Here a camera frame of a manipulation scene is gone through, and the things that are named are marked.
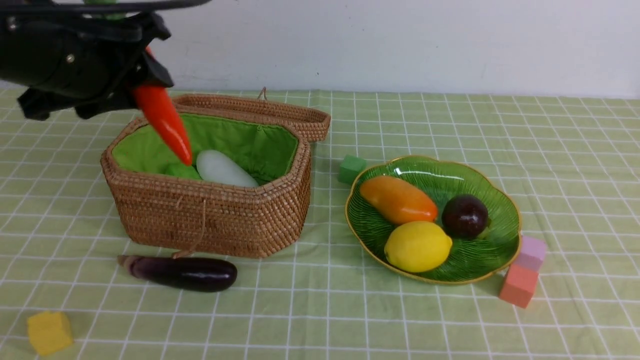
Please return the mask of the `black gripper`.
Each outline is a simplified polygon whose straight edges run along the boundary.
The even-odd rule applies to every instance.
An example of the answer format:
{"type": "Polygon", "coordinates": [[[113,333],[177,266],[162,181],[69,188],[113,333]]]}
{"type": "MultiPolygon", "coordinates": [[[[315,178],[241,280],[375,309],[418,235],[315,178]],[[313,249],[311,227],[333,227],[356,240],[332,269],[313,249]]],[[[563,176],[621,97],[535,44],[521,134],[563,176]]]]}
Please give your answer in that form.
{"type": "Polygon", "coordinates": [[[65,109],[82,119],[137,109],[135,88],[173,86],[169,71],[147,50],[153,39],[169,37],[156,13],[118,20],[3,15],[0,75],[26,87],[17,100],[26,119],[45,121],[65,109]]]}

